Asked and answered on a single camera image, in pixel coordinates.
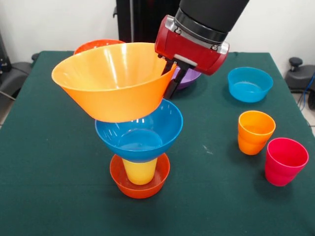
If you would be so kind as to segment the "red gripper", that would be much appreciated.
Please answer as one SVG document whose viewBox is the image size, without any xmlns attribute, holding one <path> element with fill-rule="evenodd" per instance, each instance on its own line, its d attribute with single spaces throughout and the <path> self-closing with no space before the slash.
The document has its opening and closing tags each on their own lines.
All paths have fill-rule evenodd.
<svg viewBox="0 0 315 236">
<path fill-rule="evenodd" d="M 224 63 L 229 51 L 229 44 L 223 42 L 213 45 L 193 38 L 183 31 L 171 15 L 166 15 L 159 27 L 155 41 L 155 52 L 165 57 L 166 64 L 161 73 L 164 75 L 177 67 L 179 72 L 171 80 L 165 90 L 164 99 L 171 99 L 177 87 L 188 71 L 188 65 L 206 75 L 214 74 Z"/>
</svg>

